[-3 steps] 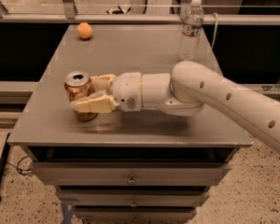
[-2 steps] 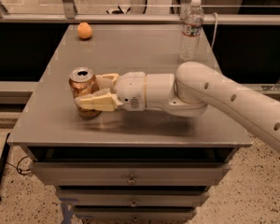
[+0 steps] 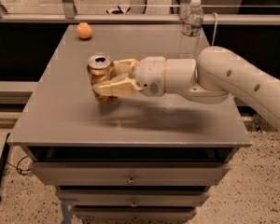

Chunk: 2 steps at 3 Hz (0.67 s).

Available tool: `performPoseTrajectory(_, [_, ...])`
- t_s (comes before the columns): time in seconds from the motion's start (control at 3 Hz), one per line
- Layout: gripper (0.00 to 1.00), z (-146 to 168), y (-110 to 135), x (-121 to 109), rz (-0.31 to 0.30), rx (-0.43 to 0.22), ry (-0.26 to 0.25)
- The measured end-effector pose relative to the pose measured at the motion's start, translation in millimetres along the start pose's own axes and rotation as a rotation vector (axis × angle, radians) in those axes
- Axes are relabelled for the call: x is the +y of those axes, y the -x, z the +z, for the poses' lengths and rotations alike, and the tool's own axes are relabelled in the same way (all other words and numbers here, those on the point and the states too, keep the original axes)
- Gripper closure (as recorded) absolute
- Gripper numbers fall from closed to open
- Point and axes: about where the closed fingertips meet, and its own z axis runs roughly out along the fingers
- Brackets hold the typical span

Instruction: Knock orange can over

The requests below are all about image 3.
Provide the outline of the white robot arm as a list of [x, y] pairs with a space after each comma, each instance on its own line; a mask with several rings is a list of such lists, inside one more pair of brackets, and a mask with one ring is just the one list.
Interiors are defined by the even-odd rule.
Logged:
[[207, 47], [196, 60], [115, 61], [92, 88], [104, 97], [129, 97], [139, 91], [145, 96], [174, 93], [205, 104], [220, 103], [232, 94], [280, 131], [280, 80], [222, 47]]

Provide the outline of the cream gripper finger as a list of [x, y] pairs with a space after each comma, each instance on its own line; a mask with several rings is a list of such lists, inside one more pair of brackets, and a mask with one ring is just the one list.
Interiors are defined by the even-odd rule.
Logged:
[[138, 61], [136, 59], [124, 59], [117, 60], [113, 62], [113, 77], [117, 77], [123, 74], [127, 74], [128, 77], [133, 76], [133, 70], [137, 65]]
[[97, 77], [92, 80], [92, 87], [95, 92], [102, 96], [130, 97], [141, 91], [134, 77], [123, 74], [111, 79], [106, 76]]

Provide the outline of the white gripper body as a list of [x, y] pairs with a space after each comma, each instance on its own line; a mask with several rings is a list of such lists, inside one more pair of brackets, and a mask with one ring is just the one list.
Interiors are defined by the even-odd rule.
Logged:
[[196, 61], [147, 57], [136, 65], [133, 76], [145, 96], [174, 93], [190, 97], [196, 83]]

